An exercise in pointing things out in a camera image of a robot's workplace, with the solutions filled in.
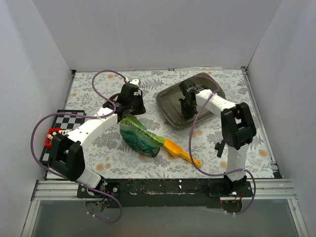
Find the grey litter box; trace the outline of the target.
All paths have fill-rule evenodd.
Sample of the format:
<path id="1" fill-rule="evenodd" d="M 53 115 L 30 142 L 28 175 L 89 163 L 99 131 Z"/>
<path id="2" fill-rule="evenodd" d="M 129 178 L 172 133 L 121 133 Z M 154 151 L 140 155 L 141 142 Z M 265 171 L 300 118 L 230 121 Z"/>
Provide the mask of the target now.
<path id="1" fill-rule="evenodd" d="M 210 89 L 214 91 L 219 89 L 218 95 L 226 98 L 222 88 L 207 73 L 199 73 L 159 92 L 156 97 L 158 107 L 168 124 L 177 129 L 191 126 L 194 122 L 194 116 L 200 110 L 196 96 L 193 94 L 194 86 L 198 90 Z"/>

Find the green litter bag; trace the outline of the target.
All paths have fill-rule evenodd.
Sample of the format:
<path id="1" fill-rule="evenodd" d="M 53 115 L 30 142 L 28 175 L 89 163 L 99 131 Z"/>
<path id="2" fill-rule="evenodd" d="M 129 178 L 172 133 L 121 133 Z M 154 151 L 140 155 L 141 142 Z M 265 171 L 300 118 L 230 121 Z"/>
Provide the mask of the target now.
<path id="1" fill-rule="evenodd" d="M 151 133 L 136 116 L 129 115 L 119 124 L 119 132 L 123 141 L 134 151 L 146 157 L 155 158 L 165 139 Z"/>

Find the yellow plastic scoop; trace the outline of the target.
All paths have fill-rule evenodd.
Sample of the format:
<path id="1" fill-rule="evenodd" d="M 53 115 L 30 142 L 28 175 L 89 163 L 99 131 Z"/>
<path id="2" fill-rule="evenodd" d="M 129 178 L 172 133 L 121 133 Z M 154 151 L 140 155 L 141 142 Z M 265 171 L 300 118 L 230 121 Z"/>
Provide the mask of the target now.
<path id="1" fill-rule="evenodd" d="M 179 145 L 177 145 L 170 139 L 165 138 L 163 146 L 173 157 L 181 157 L 191 164 L 195 164 L 198 168 L 202 166 L 201 161 L 197 160 L 196 158 L 191 159 L 190 155 L 187 152 L 185 152 Z"/>

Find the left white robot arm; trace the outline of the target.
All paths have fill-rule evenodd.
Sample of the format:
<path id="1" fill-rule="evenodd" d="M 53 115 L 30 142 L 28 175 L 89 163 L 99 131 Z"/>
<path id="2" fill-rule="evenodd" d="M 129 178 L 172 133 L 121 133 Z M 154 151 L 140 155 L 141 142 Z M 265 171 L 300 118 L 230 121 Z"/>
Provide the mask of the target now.
<path id="1" fill-rule="evenodd" d="M 145 112 L 139 80 L 133 79 L 122 86 L 116 101 L 103 104 L 94 115 L 96 119 L 85 121 L 66 135 L 58 133 L 54 136 L 48 166 L 70 181 L 87 185 L 93 197 L 101 197 L 105 191 L 102 176 L 86 166 L 84 151 L 108 128 L 128 115 L 141 115 Z"/>

